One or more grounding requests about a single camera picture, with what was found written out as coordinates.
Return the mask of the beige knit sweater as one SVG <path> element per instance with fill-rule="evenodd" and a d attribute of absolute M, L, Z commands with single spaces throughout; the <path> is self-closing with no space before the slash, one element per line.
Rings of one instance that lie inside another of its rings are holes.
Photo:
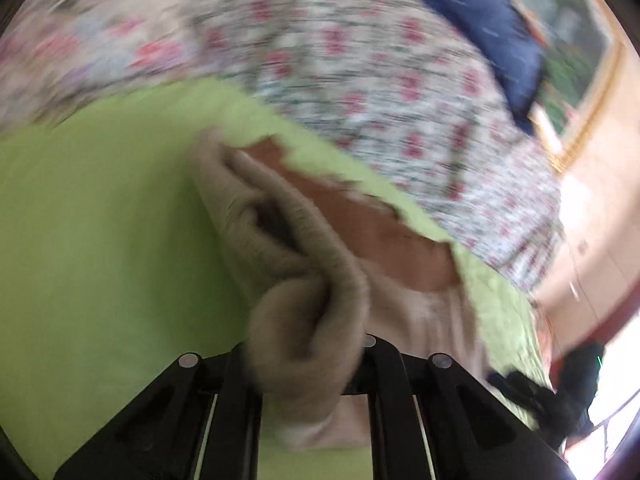
<path fill-rule="evenodd" d="M 284 166 L 271 140 L 234 148 L 207 131 L 192 176 L 250 304 L 245 355 L 280 439 L 294 450 L 369 442 L 362 396 L 346 396 L 367 336 L 482 378 L 488 354 L 448 243 L 373 197 Z"/>

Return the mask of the lime green bed sheet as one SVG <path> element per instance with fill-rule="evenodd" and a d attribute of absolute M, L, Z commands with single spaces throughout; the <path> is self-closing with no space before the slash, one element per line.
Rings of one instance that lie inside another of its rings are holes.
<path fill-rule="evenodd" d="M 41 479 L 184 352 L 230 350 L 248 307 L 190 176 L 200 133 L 274 136 L 288 164 L 354 181 L 413 229 L 445 232 L 378 168 L 234 84 L 100 99 L 1 138 L 1 425 Z"/>

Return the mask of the rose floral quilt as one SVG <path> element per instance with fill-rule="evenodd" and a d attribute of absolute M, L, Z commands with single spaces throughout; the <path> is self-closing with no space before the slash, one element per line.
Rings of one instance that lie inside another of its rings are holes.
<path fill-rule="evenodd" d="M 516 287 L 547 273 L 561 226 L 544 149 L 421 0 L 25 0 L 1 36 L 1 125 L 206 76 L 378 168 Z"/>

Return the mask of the gold framed landscape painting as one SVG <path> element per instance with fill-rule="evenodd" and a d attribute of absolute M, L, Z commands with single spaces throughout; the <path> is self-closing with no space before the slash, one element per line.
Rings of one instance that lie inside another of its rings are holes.
<path fill-rule="evenodd" d="M 544 49 L 529 118 L 557 174 L 575 162 L 605 106 L 624 33 L 604 0 L 511 0 Z"/>

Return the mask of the dark blue pillow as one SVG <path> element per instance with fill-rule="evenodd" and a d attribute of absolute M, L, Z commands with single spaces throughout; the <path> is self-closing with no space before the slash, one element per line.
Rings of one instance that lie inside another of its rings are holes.
<path fill-rule="evenodd" d="M 544 47 L 511 0 L 421 0 L 450 21 L 486 58 L 514 124 L 535 134 L 529 118 L 542 78 Z"/>

